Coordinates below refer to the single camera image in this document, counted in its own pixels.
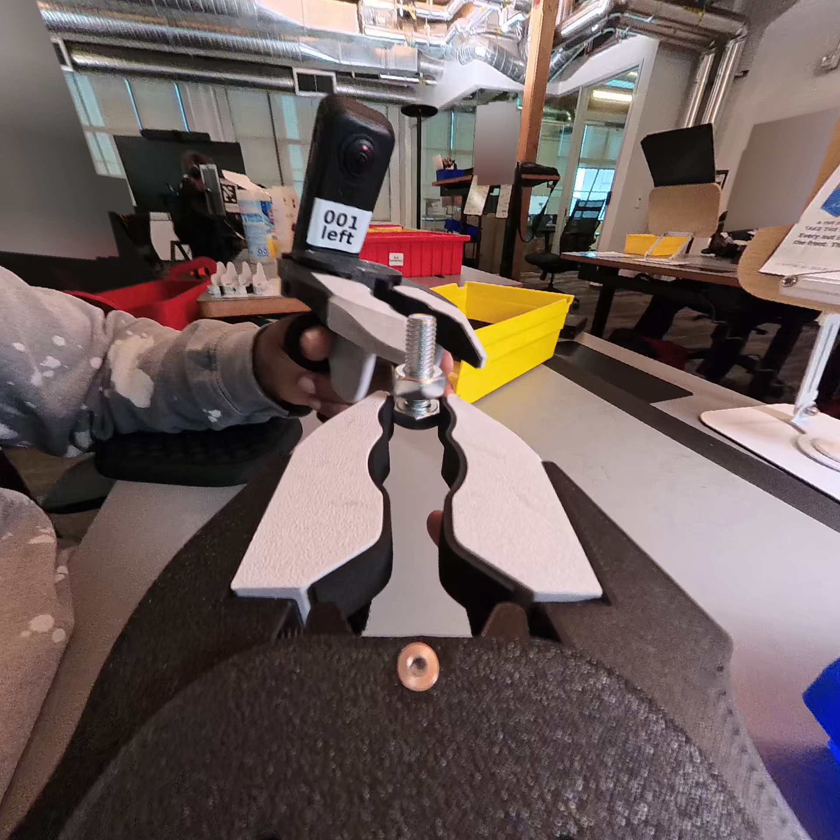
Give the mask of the blue plastic bin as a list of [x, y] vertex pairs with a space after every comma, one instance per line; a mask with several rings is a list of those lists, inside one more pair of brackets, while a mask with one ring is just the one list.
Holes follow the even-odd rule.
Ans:
[[775, 745], [766, 754], [769, 770], [806, 834], [813, 839], [838, 839], [838, 659], [814, 679], [802, 699], [822, 731], [822, 741], [798, 749]]

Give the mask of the red ribbed plastic bin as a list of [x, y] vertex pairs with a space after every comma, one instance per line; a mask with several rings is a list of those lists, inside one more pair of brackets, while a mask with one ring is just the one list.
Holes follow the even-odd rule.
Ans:
[[360, 258], [397, 269], [405, 278], [455, 276], [469, 241], [465, 234], [375, 225], [366, 235]]

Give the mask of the silver hex bolt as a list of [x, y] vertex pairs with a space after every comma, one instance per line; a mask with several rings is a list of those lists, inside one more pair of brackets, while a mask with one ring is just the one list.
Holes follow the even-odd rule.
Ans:
[[[406, 321], [406, 357], [402, 363], [410, 375], [430, 375], [436, 362], [436, 319], [427, 314], [413, 314]], [[405, 428], [423, 430], [438, 423], [443, 397], [427, 402], [409, 402], [393, 397], [394, 422]]]

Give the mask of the black wide monitor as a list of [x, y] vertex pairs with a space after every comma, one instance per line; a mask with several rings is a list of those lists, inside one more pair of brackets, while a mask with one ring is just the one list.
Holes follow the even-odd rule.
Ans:
[[245, 173], [239, 143], [216, 142], [208, 133], [166, 129], [144, 129], [140, 135], [115, 135], [119, 154], [135, 208], [148, 213], [168, 213], [184, 176], [184, 159], [201, 154], [217, 168]]

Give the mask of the background wooden desk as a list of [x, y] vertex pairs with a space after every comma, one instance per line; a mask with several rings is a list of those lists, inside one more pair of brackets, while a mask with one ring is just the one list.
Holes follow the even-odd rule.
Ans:
[[603, 251], [563, 252], [561, 257], [579, 267], [579, 279], [594, 282], [601, 287], [591, 323], [591, 335], [598, 339], [605, 336], [616, 291], [627, 290], [680, 301], [688, 306], [699, 293], [675, 288], [675, 282], [685, 280], [694, 285], [740, 288], [732, 266], [723, 264], [695, 266], [670, 259], [649, 259]]

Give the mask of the pale wooden board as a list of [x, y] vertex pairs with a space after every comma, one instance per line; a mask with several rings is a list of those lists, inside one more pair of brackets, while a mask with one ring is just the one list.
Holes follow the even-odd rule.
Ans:
[[651, 235], [714, 235], [719, 224], [721, 187], [715, 182], [654, 187], [647, 202]]

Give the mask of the black textured pad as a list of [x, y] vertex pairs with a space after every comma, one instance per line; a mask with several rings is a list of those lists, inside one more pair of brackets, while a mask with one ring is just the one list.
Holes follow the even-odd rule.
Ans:
[[98, 473], [115, 481], [179, 487], [234, 487], [289, 456], [302, 437], [301, 421], [221, 430], [121, 434], [95, 444]]

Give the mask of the white document stand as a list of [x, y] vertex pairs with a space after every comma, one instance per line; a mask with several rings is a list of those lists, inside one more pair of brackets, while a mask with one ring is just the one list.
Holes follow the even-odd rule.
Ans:
[[[803, 210], [838, 168], [838, 133], [835, 124], [814, 184], [805, 194], [807, 203]], [[756, 298], [818, 313], [819, 330], [795, 400], [792, 404], [709, 411], [701, 414], [700, 420], [733, 443], [837, 501], [839, 421], [822, 412], [817, 404], [823, 375], [838, 349], [838, 274], [776, 276], [760, 272], [793, 225], [758, 230], [738, 263], [738, 283]]]

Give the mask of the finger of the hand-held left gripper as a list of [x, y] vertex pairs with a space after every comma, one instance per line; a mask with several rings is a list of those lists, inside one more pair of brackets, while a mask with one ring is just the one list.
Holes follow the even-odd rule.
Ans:
[[327, 292], [327, 327], [352, 345], [376, 356], [404, 356], [406, 316], [374, 297], [365, 284], [315, 272]]
[[487, 352], [466, 315], [434, 289], [403, 282], [392, 288], [392, 308], [404, 316], [427, 314], [436, 319], [436, 339], [456, 361], [481, 369]]

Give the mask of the silver hex nut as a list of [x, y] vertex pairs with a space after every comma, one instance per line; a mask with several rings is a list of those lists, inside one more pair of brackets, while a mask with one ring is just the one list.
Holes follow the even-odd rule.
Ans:
[[427, 402], [445, 396], [447, 377], [441, 368], [433, 366], [431, 374], [408, 374], [404, 364], [393, 370], [392, 394], [396, 400]]

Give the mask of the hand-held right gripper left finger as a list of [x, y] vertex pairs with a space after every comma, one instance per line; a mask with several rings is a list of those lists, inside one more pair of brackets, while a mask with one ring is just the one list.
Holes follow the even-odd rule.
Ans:
[[392, 571], [393, 400], [376, 392], [313, 430], [288, 460], [231, 581], [240, 597], [294, 602], [302, 620], [330, 603], [346, 618]]

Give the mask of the small yellow bin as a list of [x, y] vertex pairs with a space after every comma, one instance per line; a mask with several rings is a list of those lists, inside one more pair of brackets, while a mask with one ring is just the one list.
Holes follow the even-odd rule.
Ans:
[[646, 259], [670, 259], [682, 253], [692, 237], [684, 232], [673, 234], [628, 234], [624, 254]]

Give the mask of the wooden support post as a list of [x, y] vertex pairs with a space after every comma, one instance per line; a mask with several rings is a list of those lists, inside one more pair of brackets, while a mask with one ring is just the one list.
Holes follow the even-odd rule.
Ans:
[[520, 232], [527, 223], [530, 191], [519, 181], [520, 164], [537, 159], [545, 93], [550, 74], [554, 33], [560, 16], [561, 1], [535, 1], [530, 15], [530, 40], [526, 76], [523, 85], [517, 167], [511, 186], [511, 198], [505, 227], [500, 274], [511, 280], [519, 277], [522, 260]]

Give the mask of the black floor lamp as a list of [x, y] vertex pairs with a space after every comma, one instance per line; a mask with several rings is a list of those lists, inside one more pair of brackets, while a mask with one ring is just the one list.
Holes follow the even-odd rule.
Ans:
[[422, 207], [422, 190], [423, 190], [423, 126], [424, 120], [430, 119], [437, 115], [438, 109], [426, 103], [412, 103], [401, 107], [403, 116], [413, 119], [415, 122], [415, 142], [414, 142], [414, 162], [415, 162], [415, 176], [414, 176], [414, 209], [415, 209], [415, 228], [422, 229], [423, 224], [423, 207]]

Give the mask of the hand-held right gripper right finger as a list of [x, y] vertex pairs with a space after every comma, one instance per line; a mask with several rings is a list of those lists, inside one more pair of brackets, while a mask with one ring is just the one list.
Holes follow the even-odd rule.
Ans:
[[540, 456], [476, 406], [450, 395], [438, 436], [447, 485], [438, 576], [470, 621], [510, 602], [602, 598], [603, 588]]

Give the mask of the black tilted board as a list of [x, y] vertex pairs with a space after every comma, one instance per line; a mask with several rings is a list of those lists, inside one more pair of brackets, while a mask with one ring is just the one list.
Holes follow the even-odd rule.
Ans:
[[717, 176], [711, 123], [651, 133], [641, 148], [654, 187], [714, 183]]

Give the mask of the yellow plastic bin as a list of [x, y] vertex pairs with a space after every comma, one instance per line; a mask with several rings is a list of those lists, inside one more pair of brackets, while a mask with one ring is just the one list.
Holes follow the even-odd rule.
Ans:
[[454, 392], [475, 403], [553, 356], [572, 307], [572, 295], [467, 281], [435, 287], [469, 321], [476, 321], [476, 336], [487, 361], [482, 368], [457, 362], [449, 380]]

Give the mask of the person's left forearm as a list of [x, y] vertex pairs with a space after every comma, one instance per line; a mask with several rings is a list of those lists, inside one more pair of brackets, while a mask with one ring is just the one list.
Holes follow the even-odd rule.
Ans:
[[1, 443], [72, 457], [115, 434], [290, 418], [257, 382], [257, 333], [213, 320], [177, 331], [1, 269]]

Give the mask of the black office chair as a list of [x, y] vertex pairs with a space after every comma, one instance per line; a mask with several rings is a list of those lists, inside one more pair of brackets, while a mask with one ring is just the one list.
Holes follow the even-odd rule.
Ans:
[[560, 232], [560, 251], [544, 250], [525, 255], [526, 263], [537, 269], [540, 279], [548, 281], [547, 291], [557, 291], [554, 278], [577, 267], [575, 260], [563, 257], [565, 254], [583, 253], [592, 249], [595, 233], [601, 224], [601, 214], [608, 203], [610, 193], [603, 199], [577, 199]]

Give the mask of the printed instruction sheet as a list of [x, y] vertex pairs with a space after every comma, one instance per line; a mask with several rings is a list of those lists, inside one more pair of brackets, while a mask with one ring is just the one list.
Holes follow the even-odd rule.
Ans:
[[839, 271], [839, 168], [826, 179], [760, 272], [778, 277]]

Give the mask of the wipes canister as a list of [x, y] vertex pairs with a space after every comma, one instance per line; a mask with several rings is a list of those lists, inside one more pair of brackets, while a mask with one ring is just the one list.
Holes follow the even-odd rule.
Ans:
[[259, 187], [239, 186], [237, 199], [250, 258], [260, 262], [276, 259], [277, 239], [270, 194]]

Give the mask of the person's left hand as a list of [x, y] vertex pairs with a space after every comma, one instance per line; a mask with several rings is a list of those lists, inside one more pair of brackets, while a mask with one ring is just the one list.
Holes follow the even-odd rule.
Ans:
[[286, 408], [311, 410], [331, 418], [354, 404], [334, 389], [328, 363], [336, 335], [309, 312], [292, 313], [257, 332], [252, 361], [261, 390]]

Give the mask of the silver ceiling duct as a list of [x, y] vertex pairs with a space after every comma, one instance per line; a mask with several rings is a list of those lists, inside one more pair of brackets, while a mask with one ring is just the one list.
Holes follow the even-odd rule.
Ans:
[[[48, 1], [52, 35], [168, 54], [439, 78], [481, 62], [523, 82], [537, 2]], [[746, 21], [710, 2], [572, 2], [558, 12], [549, 78], [577, 56], [636, 35], [712, 58], [745, 38]]]

